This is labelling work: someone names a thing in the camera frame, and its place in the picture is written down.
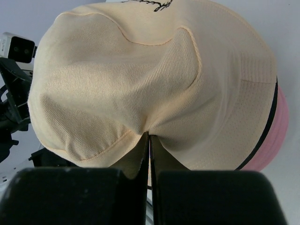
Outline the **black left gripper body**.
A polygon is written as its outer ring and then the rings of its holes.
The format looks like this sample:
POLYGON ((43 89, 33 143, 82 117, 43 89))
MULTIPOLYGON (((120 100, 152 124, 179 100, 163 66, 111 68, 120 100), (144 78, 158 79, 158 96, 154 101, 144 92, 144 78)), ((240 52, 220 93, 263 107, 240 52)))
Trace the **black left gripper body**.
POLYGON ((0 161, 10 155, 10 149, 18 145, 12 139, 16 131, 28 131, 30 115, 28 110, 28 94, 32 82, 32 74, 25 73, 12 59, 0 59, 0 75, 4 85, 0 87, 0 95, 7 99, 0 101, 0 161))

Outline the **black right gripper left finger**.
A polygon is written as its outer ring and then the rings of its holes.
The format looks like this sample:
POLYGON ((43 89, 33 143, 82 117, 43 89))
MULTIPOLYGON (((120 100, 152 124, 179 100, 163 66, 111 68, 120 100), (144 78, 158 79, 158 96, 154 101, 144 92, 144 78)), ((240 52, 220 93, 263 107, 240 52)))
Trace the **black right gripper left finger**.
POLYGON ((149 135, 108 168, 23 169, 0 202, 3 225, 143 225, 149 135))

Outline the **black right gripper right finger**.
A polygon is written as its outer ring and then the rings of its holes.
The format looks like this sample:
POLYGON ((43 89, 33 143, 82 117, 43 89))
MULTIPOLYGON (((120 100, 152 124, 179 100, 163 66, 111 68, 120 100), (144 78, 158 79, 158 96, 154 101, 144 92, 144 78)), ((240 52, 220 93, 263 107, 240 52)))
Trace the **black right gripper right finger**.
POLYGON ((253 171, 191 171, 150 136, 156 225, 285 225, 268 179, 253 171))

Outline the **pink bucket hat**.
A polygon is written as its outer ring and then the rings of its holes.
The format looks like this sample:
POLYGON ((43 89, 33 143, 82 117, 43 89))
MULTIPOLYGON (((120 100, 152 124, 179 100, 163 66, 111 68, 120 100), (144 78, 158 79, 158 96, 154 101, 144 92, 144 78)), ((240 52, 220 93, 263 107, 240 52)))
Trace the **pink bucket hat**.
POLYGON ((289 110, 287 101, 281 88, 278 86, 277 108, 270 131, 257 155, 241 170, 261 171, 270 164, 284 143, 288 124, 289 110))

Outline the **beige bucket hat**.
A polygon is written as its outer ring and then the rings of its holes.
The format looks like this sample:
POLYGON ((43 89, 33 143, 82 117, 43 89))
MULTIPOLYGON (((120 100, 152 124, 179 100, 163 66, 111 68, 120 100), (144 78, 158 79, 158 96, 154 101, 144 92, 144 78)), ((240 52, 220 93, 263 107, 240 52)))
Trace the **beige bucket hat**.
POLYGON ((276 60, 238 14, 209 0, 95 3, 42 37, 28 106, 38 140, 109 167, 144 133, 191 170, 247 164, 267 126, 276 60))

